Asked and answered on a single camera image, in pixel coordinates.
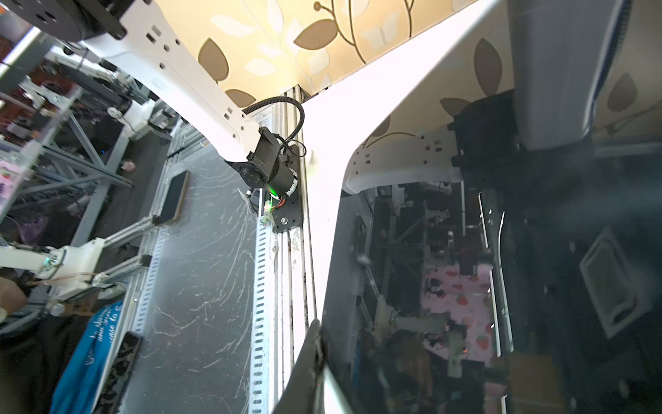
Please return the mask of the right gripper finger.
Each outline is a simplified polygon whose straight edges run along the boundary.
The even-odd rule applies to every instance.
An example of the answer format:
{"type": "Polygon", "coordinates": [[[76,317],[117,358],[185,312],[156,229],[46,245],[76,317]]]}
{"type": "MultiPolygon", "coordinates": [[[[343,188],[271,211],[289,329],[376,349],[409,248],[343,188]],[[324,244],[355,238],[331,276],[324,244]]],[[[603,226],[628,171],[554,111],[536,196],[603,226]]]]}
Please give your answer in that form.
{"type": "Polygon", "coordinates": [[[273,413],[324,413],[323,371],[325,365],[326,347],[322,339],[321,322],[316,319],[306,333],[289,382],[273,413]]]}

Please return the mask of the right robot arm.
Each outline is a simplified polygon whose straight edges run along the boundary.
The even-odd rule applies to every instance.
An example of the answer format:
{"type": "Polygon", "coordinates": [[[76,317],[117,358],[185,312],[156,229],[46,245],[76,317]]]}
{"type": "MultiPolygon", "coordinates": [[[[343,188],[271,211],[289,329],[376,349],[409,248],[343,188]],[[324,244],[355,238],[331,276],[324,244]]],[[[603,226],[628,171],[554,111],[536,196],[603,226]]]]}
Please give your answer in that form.
{"type": "MultiPolygon", "coordinates": [[[[301,185],[314,311],[275,412],[351,412],[338,383],[338,347],[353,332],[358,285],[353,273],[332,264],[348,163],[368,134],[498,6],[474,3],[306,105],[303,135],[313,158],[301,185]]],[[[515,81],[510,114],[517,128],[537,150],[582,140],[627,20],[626,3],[510,1],[507,7],[515,81]]]]}

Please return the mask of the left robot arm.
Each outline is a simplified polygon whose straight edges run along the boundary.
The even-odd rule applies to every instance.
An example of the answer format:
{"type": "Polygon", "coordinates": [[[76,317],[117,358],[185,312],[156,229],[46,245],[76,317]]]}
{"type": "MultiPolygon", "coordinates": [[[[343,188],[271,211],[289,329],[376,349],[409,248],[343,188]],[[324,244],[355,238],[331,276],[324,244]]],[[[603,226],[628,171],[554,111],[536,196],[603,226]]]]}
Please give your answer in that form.
{"type": "Polygon", "coordinates": [[[221,90],[225,72],[209,73],[182,45],[153,1],[8,1],[6,7],[55,39],[77,43],[129,74],[201,133],[251,188],[290,198],[298,175],[283,160],[282,139],[250,117],[293,98],[273,97],[242,109],[221,90]]]}

